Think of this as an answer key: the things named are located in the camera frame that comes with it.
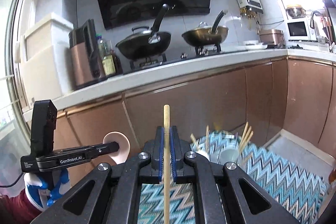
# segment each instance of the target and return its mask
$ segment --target floor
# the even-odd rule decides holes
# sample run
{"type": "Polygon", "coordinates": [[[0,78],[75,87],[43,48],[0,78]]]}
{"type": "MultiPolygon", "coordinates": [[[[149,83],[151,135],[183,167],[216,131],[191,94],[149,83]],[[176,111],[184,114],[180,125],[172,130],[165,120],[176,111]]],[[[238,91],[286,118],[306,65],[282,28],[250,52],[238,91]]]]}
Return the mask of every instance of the floor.
{"type": "Polygon", "coordinates": [[[283,136],[280,136],[275,140],[275,142],[268,146],[267,149],[293,163],[296,163],[298,166],[305,168],[307,171],[323,177],[323,180],[328,182],[328,177],[333,167],[300,145],[283,136]]]}

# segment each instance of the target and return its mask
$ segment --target maroon sleeve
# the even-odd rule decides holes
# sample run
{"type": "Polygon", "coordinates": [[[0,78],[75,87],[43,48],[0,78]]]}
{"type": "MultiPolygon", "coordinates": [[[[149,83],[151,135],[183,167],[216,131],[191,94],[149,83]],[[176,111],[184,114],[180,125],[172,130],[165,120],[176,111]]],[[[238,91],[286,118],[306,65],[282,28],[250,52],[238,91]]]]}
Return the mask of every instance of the maroon sleeve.
{"type": "Polygon", "coordinates": [[[17,224],[29,224],[41,213],[29,202],[24,189],[14,198],[4,195],[1,200],[17,224]]]}

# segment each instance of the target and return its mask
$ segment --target gloved hand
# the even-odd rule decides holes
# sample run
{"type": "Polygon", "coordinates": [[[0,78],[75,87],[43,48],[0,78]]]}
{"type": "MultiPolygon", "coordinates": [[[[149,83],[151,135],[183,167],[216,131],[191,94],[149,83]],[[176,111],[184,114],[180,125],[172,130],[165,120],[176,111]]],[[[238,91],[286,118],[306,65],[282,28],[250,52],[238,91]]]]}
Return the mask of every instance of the gloved hand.
{"type": "Polygon", "coordinates": [[[44,211],[63,196],[71,187],[67,169],[52,173],[55,187],[50,191],[45,180],[33,173],[26,173],[24,181],[26,196],[30,203],[38,210],[44,211]]]}

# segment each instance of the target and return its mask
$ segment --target triangular cutout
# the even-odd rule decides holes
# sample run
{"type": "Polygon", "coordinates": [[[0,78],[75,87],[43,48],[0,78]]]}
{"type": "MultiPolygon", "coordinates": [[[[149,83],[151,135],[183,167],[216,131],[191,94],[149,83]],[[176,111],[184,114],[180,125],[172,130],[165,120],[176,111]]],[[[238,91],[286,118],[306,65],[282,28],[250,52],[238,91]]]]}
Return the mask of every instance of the triangular cutout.
{"type": "Polygon", "coordinates": [[[80,216],[94,186],[95,181],[90,180],[64,203],[63,209],[80,216]]]}
{"type": "Polygon", "coordinates": [[[271,208],[271,204],[245,179],[239,179],[238,183],[243,191],[247,205],[253,215],[257,215],[271,208]]]}

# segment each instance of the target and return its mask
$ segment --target wok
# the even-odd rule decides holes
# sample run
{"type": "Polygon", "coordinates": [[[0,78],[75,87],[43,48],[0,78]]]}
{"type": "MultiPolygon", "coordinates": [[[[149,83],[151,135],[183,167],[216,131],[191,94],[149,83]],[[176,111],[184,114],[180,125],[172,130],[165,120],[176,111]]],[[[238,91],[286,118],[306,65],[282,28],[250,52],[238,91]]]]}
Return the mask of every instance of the wok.
{"type": "Polygon", "coordinates": [[[168,10],[169,6],[164,4],[151,29],[148,26],[132,28],[133,32],[141,28],[146,30],[129,35],[118,42],[116,47],[121,54],[133,61],[162,54],[169,47],[171,39],[169,32],[159,31],[161,22],[168,10]]]}
{"type": "Polygon", "coordinates": [[[193,47],[204,47],[206,45],[218,45],[227,38],[229,28],[226,26],[219,26],[222,17],[226,12],[221,11],[217,16],[213,26],[201,26],[206,24],[201,22],[198,28],[192,29],[182,34],[183,39],[193,47]]]}

